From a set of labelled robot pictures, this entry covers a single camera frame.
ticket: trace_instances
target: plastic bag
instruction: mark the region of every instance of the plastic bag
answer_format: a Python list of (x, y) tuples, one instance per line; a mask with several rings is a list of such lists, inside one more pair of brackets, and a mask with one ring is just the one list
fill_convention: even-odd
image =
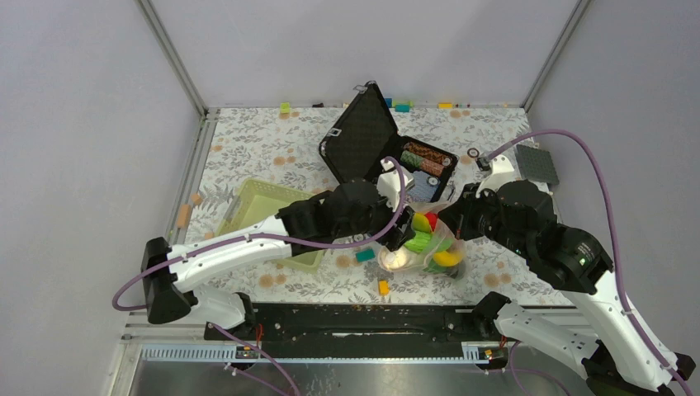
[[(411, 208), (420, 214), (437, 213), (448, 205), (449, 202), (415, 203)], [(419, 228), (420, 230), (417, 230), (414, 227), (416, 237), (395, 252), (390, 252), (386, 247), (380, 247), (376, 252), (380, 266), (387, 271), (422, 270), (455, 279), (462, 278), (469, 270), (466, 264), (464, 241), (457, 240), (440, 219), (430, 233), (424, 233), (423, 231), (426, 231), (424, 227)]]

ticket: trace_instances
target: green plastic basket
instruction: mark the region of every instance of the green plastic basket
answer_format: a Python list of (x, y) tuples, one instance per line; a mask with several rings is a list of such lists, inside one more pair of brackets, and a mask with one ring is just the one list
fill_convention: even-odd
[[(216, 235), (244, 229), (271, 215), (276, 215), (279, 209), (289, 206), (292, 202), (308, 200), (312, 196), (314, 195), (308, 192), (278, 186), (266, 181), (246, 179), (239, 188), (238, 199), (231, 202), (231, 206), (226, 211), (227, 214), (235, 212), (235, 215), (221, 222)], [(273, 261), (296, 270), (314, 273), (319, 269), (323, 256), (324, 251), (321, 250)]]

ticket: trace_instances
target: red toy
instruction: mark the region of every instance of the red toy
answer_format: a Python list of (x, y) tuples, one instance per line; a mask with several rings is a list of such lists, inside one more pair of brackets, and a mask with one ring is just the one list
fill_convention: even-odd
[(434, 214), (433, 212), (428, 212), (425, 214), (425, 217), (428, 219), (428, 222), (430, 223), (430, 229), (432, 231), (435, 231), (435, 226), (438, 225), (438, 215)]

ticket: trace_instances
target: black case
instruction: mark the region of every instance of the black case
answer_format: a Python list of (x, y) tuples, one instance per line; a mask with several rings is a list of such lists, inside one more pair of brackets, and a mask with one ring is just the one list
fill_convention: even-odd
[[(400, 161), (404, 146), (415, 142), (447, 155), (451, 160), (438, 178), (440, 184), (431, 202), (439, 200), (447, 181), (455, 172), (457, 156), (409, 136), (399, 136), (399, 127), (376, 82), (370, 81), (355, 89), (359, 93), (319, 144), (319, 153), (335, 178), (341, 183), (358, 177), (376, 182), (382, 172), (380, 160), (391, 156)], [(400, 163), (409, 172), (418, 170)]]

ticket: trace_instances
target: patterned table surface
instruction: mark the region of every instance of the patterned table surface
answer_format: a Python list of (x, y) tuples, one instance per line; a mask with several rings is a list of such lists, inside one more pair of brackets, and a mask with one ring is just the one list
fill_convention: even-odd
[[(192, 211), (186, 243), (217, 230), (236, 190), (249, 177), (314, 193), (335, 188), (338, 183), (317, 149), (342, 112), (300, 108), (280, 115), (274, 108), (222, 109), (199, 188), (203, 201)], [(466, 156), (468, 148), (483, 153), (529, 131), (522, 109), (412, 109), (392, 110), (392, 115), (400, 134), (460, 157), (452, 176), (458, 190), (481, 178)], [(513, 150), (505, 155), (517, 169)], [(476, 304), (495, 290), (525, 305), (571, 305), (529, 272), (523, 259), (495, 243), (480, 238), (466, 242), (466, 249), (471, 270), (460, 280), (421, 271), (386, 272), (376, 260), (357, 263), (352, 249), (341, 249), (326, 251), (315, 274), (264, 262), (218, 276), (210, 284), (242, 291), (259, 302)], [(378, 294), (378, 278), (389, 281), (386, 297)]]

